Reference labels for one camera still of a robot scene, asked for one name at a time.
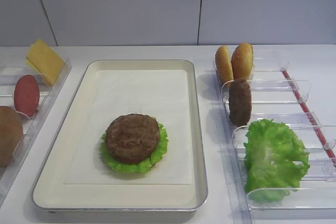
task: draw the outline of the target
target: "green lettuce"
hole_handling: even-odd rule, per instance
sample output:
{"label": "green lettuce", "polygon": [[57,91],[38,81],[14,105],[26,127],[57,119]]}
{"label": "green lettuce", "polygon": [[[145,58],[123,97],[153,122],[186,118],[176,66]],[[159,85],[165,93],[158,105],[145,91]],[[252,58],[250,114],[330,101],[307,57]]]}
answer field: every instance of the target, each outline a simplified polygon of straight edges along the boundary
{"label": "green lettuce", "polygon": [[101,137],[102,143],[100,144],[100,153],[103,161],[117,173],[147,173],[152,169],[152,166],[159,162],[163,155],[167,152],[168,134],[163,124],[159,123],[160,128],[160,141],[155,151],[145,160],[137,164],[126,164],[116,160],[106,149],[105,140],[106,133]]}
{"label": "green lettuce", "polygon": [[[263,119],[253,122],[246,136],[245,191],[300,187],[310,168],[309,153],[292,129],[284,123]],[[250,198],[257,202],[270,202],[282,200],[289,194],[289,189],[258,190],[251,193]]]}

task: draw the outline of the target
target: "yellow cheese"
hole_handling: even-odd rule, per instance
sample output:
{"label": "yellow cheese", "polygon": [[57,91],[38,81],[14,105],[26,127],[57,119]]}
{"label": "yellow cheese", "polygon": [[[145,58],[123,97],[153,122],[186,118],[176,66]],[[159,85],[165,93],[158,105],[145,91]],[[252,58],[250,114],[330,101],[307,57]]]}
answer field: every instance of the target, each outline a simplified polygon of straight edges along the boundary
{"label": "yellow cheese", "polygon": [[54,85],[65,64],[48,44],[41,39],[30,46],[26,62],[35,71],[45,74],[44,80],[51,86]]}

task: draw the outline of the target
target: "white table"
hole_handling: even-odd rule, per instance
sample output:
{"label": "white table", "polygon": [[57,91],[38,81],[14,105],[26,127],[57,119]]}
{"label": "white table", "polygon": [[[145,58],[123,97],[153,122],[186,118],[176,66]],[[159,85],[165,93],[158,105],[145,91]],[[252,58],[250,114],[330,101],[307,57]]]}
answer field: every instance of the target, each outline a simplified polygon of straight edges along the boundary
{"label": "white table", "polygon": [[[216,99],[211,76],[213,59],[218,46],[164,47],[59,47],[55,50],[70,58],[72,70],[49,116],[37,136],[5,202],[0,209],[0,223],[234,223],[219,138],[223,126],[219,114],[212,110]],[[275,45],[255,46],[255,49],[277,49],[290,62],[289,74],[296,79],[311,81],[307,102],[322,124],[336,125],[336,46],[335,45]],[[0,47],[0,58],[9,66],[24,65],[28,48]],[[174,216],[49,214],[38,211],[31,199],[37,172],[56,134],[64,113],[75,92],[86,66],[98,59],[187,59],[195,66],[198,101],[201,115],[205,162],[209,194],[207,202],[195,215],[188,218]],[[335,223],[334,220],[295,220],[286,223]],[[283,223],[281,220],[258,220],[256,223]]]}

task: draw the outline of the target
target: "plastic compartment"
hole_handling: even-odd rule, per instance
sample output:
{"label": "plastic compartment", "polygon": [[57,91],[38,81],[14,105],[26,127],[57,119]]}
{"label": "plastic compartment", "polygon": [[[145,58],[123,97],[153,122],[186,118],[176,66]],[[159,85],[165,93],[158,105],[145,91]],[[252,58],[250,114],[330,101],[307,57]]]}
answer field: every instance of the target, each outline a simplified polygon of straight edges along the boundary
{"label": "plastic compartment", "polygon": [[[320,125],[315,114],[310,112],[306,105],[310,82],[292,79],[287,72],[288,64],[281,67],[278,63],[280,61],[276,58],[273,64],[270,63],[270,59],[272,61],[275,54],[273,51],[269,53],[270,57],[264,55],[264,59],[254,61],[253,78],[248,80],[252,95],[251,118],[247,125],[242,127],[234,126],[229,119],[229,90],[221,83],[214,64],[214,81],[226,139],[225,142],[221,142],[222,158],[223,162],[231,164],[231,169],[226,169],[226,177],[233,180],[233,185],[230,185],[232,208],[239,209],[241,213],[235,223],[252,223],[256,216],[266,218],[265,210],[268,210],[268,213],[272,212],[267,218],[283,218],[289,211],[291,214],[300,215],[296,212],[297,209],[336,210],[336,183],[334,183],[336,182],[334,155],[336,126]],[[286,123],[302,139],[307,151],[310,152],[311,167],[301,181],[301,188],[260,188],[248,194],[245,192],[247,173],[244,166],[243,143],[247,141],[245,135],[248,125],[261,119]],[[272,203],[261,204],[254,201],[263,194],[276,191],[285,191],[289,196]]]}
{"label": "plastic compartment", "polygon": [[71,64],[69,60],[64,57],[63,59],[66,63],[61,70],[57,81],[52,87],[43,82],[42,74],[36,73],[29,67],[6,67],[4,65],[0,65],[0,106],[9,106],[15,110],[15,85],[16,82],[26,74],[30,74],[35,77],[40,89],[38,112],[32,117],[28,117],[18,112],[22,120],[24,136],[16,146],[10,164],[5,168],[0,168],[0,206],[7,196],[8,191],[11,188],[14,179],[18,174],[51,107],[53,106],[61,87],[69,75]]}

